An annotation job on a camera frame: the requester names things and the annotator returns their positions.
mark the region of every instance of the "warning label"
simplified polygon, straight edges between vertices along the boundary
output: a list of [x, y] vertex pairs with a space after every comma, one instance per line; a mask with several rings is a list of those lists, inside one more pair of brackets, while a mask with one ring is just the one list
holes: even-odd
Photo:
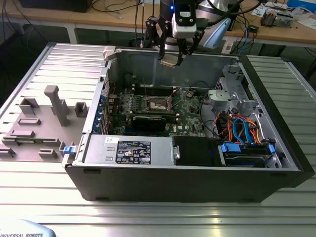
[[118, 141], [116, 163], [151, 164], [150, 142]]

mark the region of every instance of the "metal slotted surface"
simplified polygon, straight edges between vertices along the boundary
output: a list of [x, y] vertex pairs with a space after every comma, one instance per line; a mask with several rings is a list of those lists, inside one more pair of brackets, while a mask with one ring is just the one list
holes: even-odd
[[85, 102], [89, 107], [104, 67], [103, 46], [71, 45], [58, 43], [47, 47], [47, 53], [35, 63], [34, 71], [26, 74], [24, 86], [0, 118], [0, 139], [12, 128], [21, 110], [24, 97], [34, 97], [39, 105], [51, 105], [44, 90], [47, 85], [57, 85], [58, 95], [66, 104]]
[[248, 58], [310, 163], [315, 163], [315, 91], [291, 63], [281, 58]]

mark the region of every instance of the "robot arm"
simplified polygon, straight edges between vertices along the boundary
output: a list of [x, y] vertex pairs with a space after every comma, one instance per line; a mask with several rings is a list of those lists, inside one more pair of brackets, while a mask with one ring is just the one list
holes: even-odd
[[[151, 16], [146, 21], [149, 39], [159, 48], [161, 63], [179, 66], [187, 54], [196, 50], [202, 39], [204, 47], [216, 48], [231, 22], [228, 16], [233, 11], [237, 12], [236, 15], [242, 13], [238, 13], [242, 1], [228, 9], [229, 0], [161, 0], [159, 17]], [[187, 39], [192, 39], [189, 47]], [[166, 44], [178, 47], [177, 58], [165, 57]]]

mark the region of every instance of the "blue object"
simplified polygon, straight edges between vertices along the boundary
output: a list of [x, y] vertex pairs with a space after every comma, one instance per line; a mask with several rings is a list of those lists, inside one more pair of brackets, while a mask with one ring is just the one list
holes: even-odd
[[94, 118], [93, 124], [99, 124], [100, 120], [98, 118]]
[[238, 123], [239, 120], [242, 121], [243, 126], [245, 127], [245, 135], [246, 135], [247, 142], [248, 142], [248, 143], [252, 143], [253, 141], [252, 141], [251, 136], [249, 135], [249, 130], [248, 130], [247, 122], [246, 122], [244, 119], [242, 119], [242, 118], [237, 118], [237, 119], [235, 119], [235, 121], [234, 121], [234, 123], [233, 123], [233, 134], [234, 134], [234, 136], [236, 137], [236, 139], [237, 139], [238, 141], [240, 141], [240, 143], [241, 143], [242, 145], [244, 145], [244, 142], [241, 140], [240, 137], [238, 137], [237, 132], [236, 132], [236, 125], [237, 125], [237, 123]]
[[269, 147], [271, 154], [274, 154], [276, 152], [275, 147], [273, 145], [269, 145], [268, 147]]
[[240, 24], [242, 24], [242, 25], [244, 26], [244, 28], [245, 28], [245, 35], [246, 35], [245, 43], [243, 44], [243, 47], [242, 47], [241, 51], [239, 52], [239, 54], [241, 54], [241, 53], [243, 52], [243, 50], [245, 49], [246, 44], [247, 44], [247, 39], [248, 39], [248, 30], [247, 30], [247, 27], [245, 26], [245, 24], [244, 24], [244, 23], [242, 23], [242, 22], [239, 22], [239, 23], [240, 23]]
[[222, 152], [241, 152], [239, 144], [224, 143], [222, 146]]
[[64, 147], [63, 153], [69, 154], [69, 155], [74, 154], [75, 153], [75, 146]]
[[222, 41], [225, 32], [227, 31], [231, 23], [230, 18], [226, 18], [212, 33], [212, 35], [206, 40], [203, 47], [206, 48], [217, 48], [219, 42]]
[[0, 230], [0, 236], [6, 237], [56, 237], [51, 229], [28, 220], [0, 220]]
[[288, 7], [303, 7], [308, 9], [311, 12], [316, 11], [316, 2], [311, 1], [302, 1], [302, 0], [288, 0], [287, 1]]
[[97, 112], [101, 113], [103, 111], [103, 108], [101, 106], [98, 106]]
[[104, 103], [105, 102], [105, 96], [104, 95], [100, 95], [100, 103]]
[[98, 130], [99, 130], [99, 129], [97, 128], [97, 126], [93, 126], [93, 127], [92, 127], [92, 132], [98, 132]]

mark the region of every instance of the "wire bundle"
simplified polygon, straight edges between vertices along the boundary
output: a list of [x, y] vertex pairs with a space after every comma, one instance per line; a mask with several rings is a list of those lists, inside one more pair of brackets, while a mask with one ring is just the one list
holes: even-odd
[[222, 140], [240, 143], [242, 145], [245, 144], [245, 141], [249, 144], [261, 144], [259, 126], [252, 120], [240, 115], [224, 115], [223, 113], [219, 113], [214, 121], [215, 125], [219, 119], [226, 120], [226, 128], [218, 135]]

